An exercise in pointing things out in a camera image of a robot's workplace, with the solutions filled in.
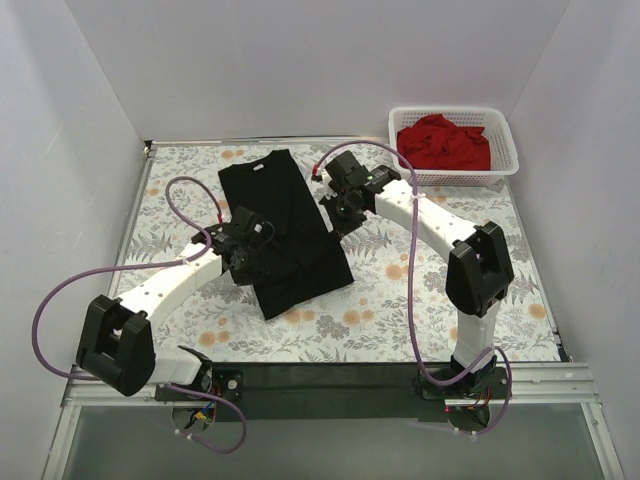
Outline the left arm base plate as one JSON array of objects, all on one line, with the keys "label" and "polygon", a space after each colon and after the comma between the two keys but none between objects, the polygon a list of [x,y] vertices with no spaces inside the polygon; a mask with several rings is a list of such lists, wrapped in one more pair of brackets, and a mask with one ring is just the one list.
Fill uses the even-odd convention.
[{"label": "left arm base plate", "polygon": [[204,400],[200,393],[207,393],[236,402],[242,398],[243,384],[244,372],[242,370],[208,370],[199,373],[190,385],[180,385],[180,388],[191,390],[190,394],[157,386],[154,399],[161,402],[199,401]]}]

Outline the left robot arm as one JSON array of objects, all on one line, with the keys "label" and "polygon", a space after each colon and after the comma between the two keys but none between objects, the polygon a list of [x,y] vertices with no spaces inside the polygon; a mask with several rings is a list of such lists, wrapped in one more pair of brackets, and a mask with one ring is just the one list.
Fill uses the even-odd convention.
[{"label": "left robot arm", "polygon": [[267,270],[260,251],[276,233],[258,214],[237,208],[230,221],[194,235],[174,262],[140,285],[88,306],[76,354],[79,367],[124,396],[147,385],[176,384],[193,400],[215,385],[212,361],[189,347],[156,344],[160,326],[205,284],[229,273],[238,285],[255,285]]}]

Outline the black t-shirt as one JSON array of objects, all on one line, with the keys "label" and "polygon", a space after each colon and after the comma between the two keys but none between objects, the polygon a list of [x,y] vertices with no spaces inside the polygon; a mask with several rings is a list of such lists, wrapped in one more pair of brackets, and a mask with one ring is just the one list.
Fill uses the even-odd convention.
[{"label": "black t-shirt", "polygon": [[254,286],[265,319],[354,282],[288,150],[222,169],[219,180],[231,212],[244,207],[269,223],[268,243],[257,252],[268,275]]}]

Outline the white plastic basket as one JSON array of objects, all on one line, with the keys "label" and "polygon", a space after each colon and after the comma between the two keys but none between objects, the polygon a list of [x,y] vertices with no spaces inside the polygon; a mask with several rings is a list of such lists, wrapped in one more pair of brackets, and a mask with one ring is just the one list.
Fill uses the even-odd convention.
[{"label": "white plastic basket", "polygon": [[488,170],[442,170],[415,167],[416,184],[420,186],[487,187],[519,169],[518,154],[505,116],[496,109],[474,106],[405,106],[395,107],[388,116],[389,143],[397,148],[397,133],[419,119],[442,114],[457,127],[482,127],[489,143]]}]

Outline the red t-shirt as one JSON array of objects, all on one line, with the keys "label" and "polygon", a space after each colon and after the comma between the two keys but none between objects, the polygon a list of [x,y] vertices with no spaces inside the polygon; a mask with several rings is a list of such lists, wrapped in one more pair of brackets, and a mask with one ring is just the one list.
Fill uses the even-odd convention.
[{"label": "red t-shirt", "polygon": [[457,126],[442,114],[417,120],[396,134],[396,150],[416,170],[488,171],[491,152],[484,128]]}]

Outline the floral table mat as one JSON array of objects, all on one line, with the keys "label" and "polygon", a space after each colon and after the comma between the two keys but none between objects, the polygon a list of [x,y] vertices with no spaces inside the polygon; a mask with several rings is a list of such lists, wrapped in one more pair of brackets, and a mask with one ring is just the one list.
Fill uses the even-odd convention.
[{"label": "floral table mat", "polygon": [[[116,292],[140,284],[148,263],[170,260],[184,248],[192,232],[180,213],[211,224],[217,212],[228,211],[220,170],[272,150],[268,144],[155,148],[128,237],[130,270],[120,276]],[[503,229],[515,277],[501,304],[495,341],[513,362],[558,360],[555,329],[507,183],[434,186],[424,193],[460,217]],[[370,218],[342,243],[354,282],[272,320],[263,317],[252,289],[220,277],[160,326],[156,343],[187,346],[219,362],[446,361],[458,337],[456,312],[445,293],[446,265],[425,245],[410,260],[409,242],[406,230]]]}]

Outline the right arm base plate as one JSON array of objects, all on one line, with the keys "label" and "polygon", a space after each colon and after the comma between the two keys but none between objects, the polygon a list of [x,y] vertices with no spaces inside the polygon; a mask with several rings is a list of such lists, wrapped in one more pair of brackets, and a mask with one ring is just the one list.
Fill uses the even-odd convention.
[{"label": "right arm base plate", "polygon": [[468,374],[459,382],[436,385],[419,371],[412,381],[414,392],[424,400],[471,400],[504,399],[508,377],[504,368],[496,367],[489,373]]}]

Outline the aluminium table frame rail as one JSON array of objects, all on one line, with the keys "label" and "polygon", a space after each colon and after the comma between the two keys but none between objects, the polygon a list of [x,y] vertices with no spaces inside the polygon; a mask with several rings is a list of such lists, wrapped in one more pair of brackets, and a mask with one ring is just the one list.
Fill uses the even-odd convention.
[{"label": "aluminium table frame rail", "polygon": [[450,360],[215,361],[242,398],[124,396],[78,366],[57,454],[64,479],[620,479],[594,380],[579,363],[509,364],[504,399],[424,400]]}]

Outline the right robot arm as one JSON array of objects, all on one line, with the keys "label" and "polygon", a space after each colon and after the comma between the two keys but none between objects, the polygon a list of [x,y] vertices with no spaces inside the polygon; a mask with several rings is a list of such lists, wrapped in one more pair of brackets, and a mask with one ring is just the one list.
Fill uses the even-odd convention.
[{"label": "right robot arm", "polygon": [[479,395],[495,369],[495,325],[514,279],[503,230],[493,222],[476,225],[448,212],[395,170],[369,170],[349,151],[325,168],[314,167],[312,179],[324,187],[320,203],[339,237],[375,214],[409,231],[412,250],[423,242],[446,261],[445,293],[456,308],[458,329],[449,367],[452,378],[445,379],[442,371],[423,377],[441,389],[454,385],[464,397]]}]

